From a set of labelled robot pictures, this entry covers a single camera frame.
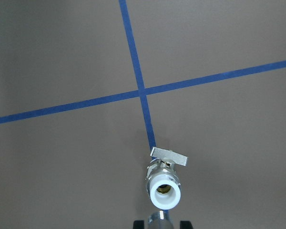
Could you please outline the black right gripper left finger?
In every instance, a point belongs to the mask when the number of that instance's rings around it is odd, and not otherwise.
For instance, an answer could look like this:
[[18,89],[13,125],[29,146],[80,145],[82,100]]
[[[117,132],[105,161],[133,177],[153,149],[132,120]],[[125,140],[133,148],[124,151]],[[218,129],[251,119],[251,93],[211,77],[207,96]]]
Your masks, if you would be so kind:
[[143,220],[135,220],[133,222],[133,229],[145,229]]

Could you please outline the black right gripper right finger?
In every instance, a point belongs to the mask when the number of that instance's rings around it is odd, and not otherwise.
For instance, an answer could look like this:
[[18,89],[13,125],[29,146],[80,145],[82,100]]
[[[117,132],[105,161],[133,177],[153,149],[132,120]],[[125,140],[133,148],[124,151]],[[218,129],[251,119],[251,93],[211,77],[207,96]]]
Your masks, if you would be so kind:
[[180,221],[180,229],[193,229],[191,221],[188,220]]

